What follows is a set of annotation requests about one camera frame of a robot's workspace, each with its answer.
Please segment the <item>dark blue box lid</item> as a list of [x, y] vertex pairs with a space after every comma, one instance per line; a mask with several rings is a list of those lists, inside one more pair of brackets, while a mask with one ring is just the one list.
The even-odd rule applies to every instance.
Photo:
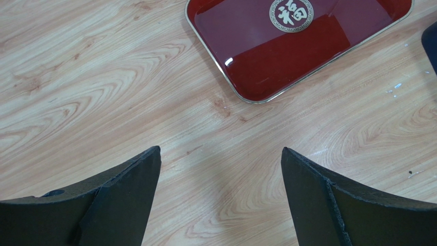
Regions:
[[422, 34], [421, 42], [433, 70], [437, 70], [437, 22], [426, 28]]

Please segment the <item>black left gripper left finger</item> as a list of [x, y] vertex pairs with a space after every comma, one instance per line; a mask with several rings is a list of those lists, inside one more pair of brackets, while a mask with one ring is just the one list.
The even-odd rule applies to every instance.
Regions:
[[1, 245], [141, 245], [161, 163], [154, 146], [43, 196], [1, 201]]

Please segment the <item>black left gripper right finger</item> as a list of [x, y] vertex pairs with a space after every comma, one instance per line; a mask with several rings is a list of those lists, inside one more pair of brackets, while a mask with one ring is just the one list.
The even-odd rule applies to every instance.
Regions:
[[436, 245], [436, 204], [383, 192], [290, 148], [281, 158], [300, 245]]

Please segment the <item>red chocolate tray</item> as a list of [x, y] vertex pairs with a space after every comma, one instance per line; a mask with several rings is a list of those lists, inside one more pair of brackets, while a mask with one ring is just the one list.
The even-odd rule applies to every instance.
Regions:
[[235, 94], [272, 100], [407, 17], [411, 0], [187, 1], [186, 20]]

